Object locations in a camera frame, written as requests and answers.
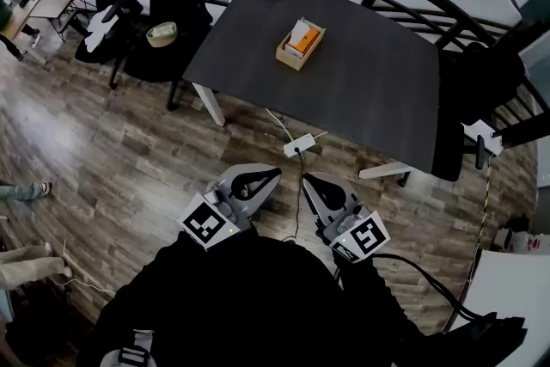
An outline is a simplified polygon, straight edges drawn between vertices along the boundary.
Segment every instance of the beige pants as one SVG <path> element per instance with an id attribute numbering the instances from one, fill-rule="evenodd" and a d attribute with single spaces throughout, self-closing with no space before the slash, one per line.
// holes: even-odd
<path id="1" fill-rule="evenodd" d="M 0 253 L 0 289 L 40 280 L 63 272 L 61 257 L 48 257 L 44 247 L 24 247 Z"/>

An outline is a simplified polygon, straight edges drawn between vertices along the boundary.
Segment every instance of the shoe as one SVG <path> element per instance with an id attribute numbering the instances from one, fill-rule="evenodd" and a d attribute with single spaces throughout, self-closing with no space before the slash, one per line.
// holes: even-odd
<path id="1" fill-rule="evenodd" d="M 52 192 L 52 184 L 50 182 L 42 182 L 40 184 L 40 188 L 42 189 L 42 197 L 47 196 Z"/>

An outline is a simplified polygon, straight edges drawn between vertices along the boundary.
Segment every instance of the white table leg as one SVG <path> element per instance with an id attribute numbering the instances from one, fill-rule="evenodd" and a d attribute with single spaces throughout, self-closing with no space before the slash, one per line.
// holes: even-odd
<path id="1" fill-rule="evenodd" d="M 410 167 L 403 162 L 391 162 L 390 164 L 380 165 L 378 167 L 366 168 L 359 171 L 360 179 L 373 179 L 381 178 L 383 176 L 391 176 L 392 174 L 402 174 L 409 171 L 413 171 L 414 168 Z"/>
<path id="2" fill-rule="evenodd" d="M 214 122 L 223 127 L 225 125 L 225 118 L 223 117 L 222 109 L 217 103 L 212 89 L 206 88 L 197 83 L 193 83 L 192 85 L 195 87 L 195 90 L 197 90 L 200 99 L 205 104 L 206 110 L 208 110 L 211 117 L 214 119 Z"/>
<path id="3" fill-rule="evenodd" d="M 27 43 L 21 43 L 21 46 L 23 47 L 25 52 L 28 52 L 29 55 L 31 55 L 40 64 L 45 65 L 47 63 L 46 59 L 38 54 L 32 46 L 28 45 Z"/>

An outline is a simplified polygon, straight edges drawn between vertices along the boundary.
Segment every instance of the jeans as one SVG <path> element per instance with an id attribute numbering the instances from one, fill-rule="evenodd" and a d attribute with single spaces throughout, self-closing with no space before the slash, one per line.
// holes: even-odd
<path id="1" fill-rule="evenodd" d="M 0 200 L 34 200 L 42 196 L 40 184 L 31 184 L 28 187 L 14 187 L 0 180 Z"/>
<path id="2" fill-rule="evenodd" d="M 24 283 L 63 273 L 61 257 L 49 257 L 44 247 L 24 247 L 0 253 L 0 289 L 15 289 Z"/>
<path id="3" fill-rule="evenodd" d="M 26 35 L 34 35 L 36 33 L 35 29 L 32 29 L 28 25 L 25 25 L 23 29 L 21 30 L 22 33 Z M 19 57 L 21 53 L 19 52 L 19 49 L 17 49 L 17 46 L 14 45 L 7 37 L 4 37 L 0 34 L 0 41 L 2 41 L 6 45 L 6 49 L 8 49 L 9 53 L 13 55 L 14 57 Z"/>

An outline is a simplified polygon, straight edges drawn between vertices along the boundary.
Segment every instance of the white power strip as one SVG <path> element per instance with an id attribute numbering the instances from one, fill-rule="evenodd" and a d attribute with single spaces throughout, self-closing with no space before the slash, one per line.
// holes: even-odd
<path id="1" fill-rule="evenodd" d="M 296 154 L 296 147 L 298 150 L 300 150 L 300 153 L 307 150 L 309 147 L 313 147 L 315 145 L 315 140 L 313 138 L 313 135 L 311 133 L 308 133 L 307 135 L 303 135 L 302 137 L 299 137 L 298 139 L 295 139 L 291 143 L 286 144 L 283 147 L 284 153 L 288 157 L 293 157 Z"/>

